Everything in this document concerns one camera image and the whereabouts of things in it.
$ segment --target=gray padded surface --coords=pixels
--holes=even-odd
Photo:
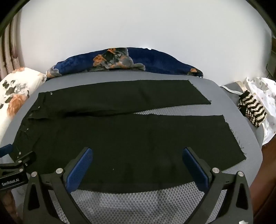
[[[245,173],[248,184],[251,185],[262,162],[262,153],[254,133],[233,101],[217,84],[207,79],[192,76],[162,75],[140,71],[101,71],[73,74],[51,79],[39,87],[19,110],[8,127],[1,146],[13,143],[22,118],[35,102],[39,92],[54,91],[66,87],[98,82],[138,79],[190,80],[207,99],[211,100],[211,105],[177,106],[141,113],[182,116],[223,114],[242,151],[247,157],[245,161],[224,172],[235,174],[241,170]],[[204,194],[198,191],[194,182],[191,182],[175,188],[144,193],[102,194],[77,190],[72,195],[81,210],[93,223],[184,223]],[[54,193],[51,193],[51,196],[60,218],[63,221],[67,221],[55,199]],[[222,192],[217,206],[209,218],[209,222],[216,217],[224,196],[225,192]]]
[[[234,91],[239,91],[239,92],[243,92],[241,87],[236,83],[230,83],[225,85],[228,89],[230,90],[234,90]],[[235,94],[235,93],[231,93],[228,90],[224,89],[223,87],[221,87],[221,89],[227,94],[227,96],[234,102],[234,104],[236,106],[238,106],[239,102],[240,102],[240,97],[239,95]],[[246,117],[244,117],[246,119],[246,121],[248,122],[251,130],[254,132],[254,135],[259,143],[260,148],[262,148],[262,143],[264,141],[264,128],[261,125],[260,127],[256,128]]]

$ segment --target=black fabric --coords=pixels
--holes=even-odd
[[[224,117],[130,112],[196,103],[209,101],[188,81],[112,82],[40,93],[10,156],[34,151],[37,160],[27,171],[46,174],[90,147],[94,158],[79,187],[84,190],[130,193],[189,183],[181,151],[186,146],[221,170],[245,159]]]
[[[108,117],[28,119],[14,147],[31,150],[37,162],[28,172],[54,172],[83,149],[91,147],[93,162],[79,189],[111,193],[143,192],[189,183],[181,150],[190,146],[211,167],[221,170],[245,156],[223,116],[128,114]]]
[[[39,93],[30,118],[107,116],[195,104],[211,103],[188,80],[103,82]]]

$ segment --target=screw head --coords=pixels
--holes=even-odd
[[[35,172],[35,171],[32,172],[32,174],[31,174],[32,177],[35,177],[36,175],[37,175],[37,172]]]
[[[243,177],[243,176],[244,176],[244,173],[243,173],[242,171],[239,171],[239,172],[238,172],[238,175],[239,175],[240,177]]]
[[[212,171],[213,171],[215,174],[218,174],[218,173],[219,173],[219,169],[216,168],[216,167],[214,167],[214,168],[212,169]]]
[[[55,171],[57,174],[61,174],[63,172],[63,169],[62,168],[58,168],[56,171]]]

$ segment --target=striped knit bag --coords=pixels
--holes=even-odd
[[[255,127],[259,127],[267,115],[264,107],[257,102],[248,90],[240,95],[238,109]]]

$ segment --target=blue floral fabric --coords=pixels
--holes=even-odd
[[[159,74],[203,77],[203,73],[199,69],[184,64],[166,53],[143,48],[121,47],[72,56],[50,68],[47,71],[47,78],[111,69],[132,69]]]

